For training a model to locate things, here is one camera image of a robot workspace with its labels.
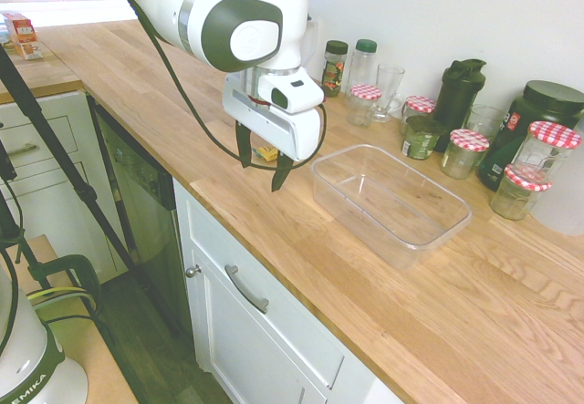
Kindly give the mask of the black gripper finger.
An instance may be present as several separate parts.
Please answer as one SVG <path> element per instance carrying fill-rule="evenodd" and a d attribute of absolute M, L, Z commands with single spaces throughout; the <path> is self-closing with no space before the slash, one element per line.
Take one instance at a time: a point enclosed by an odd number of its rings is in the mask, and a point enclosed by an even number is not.
<path fill-rule="evenodd" d="M 276 170 L 271 181 L 271 192 L 277 192 L 281 189 L 293 167 L 294 160 L 280 151 L 277 155 Z"/>
<path fill-rule="evenodd" d="M 238 148 L 238 158 L 245 169 L 252 165 L 251 130 L 242 122 L 237 121 L 235 135 Z"/>

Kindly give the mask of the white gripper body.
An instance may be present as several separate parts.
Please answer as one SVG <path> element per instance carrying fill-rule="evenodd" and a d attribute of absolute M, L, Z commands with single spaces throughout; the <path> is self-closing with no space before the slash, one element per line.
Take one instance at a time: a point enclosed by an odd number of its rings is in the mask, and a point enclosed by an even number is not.
<path fill-rule="evenodd" d="M 307 160 L 318 151 L 321 119 L 315 107 L 291 114 L 260 105 L 244 93 L 239 73 L 226 76 L 222 102 L 228 115 L 293 161 Z"/>

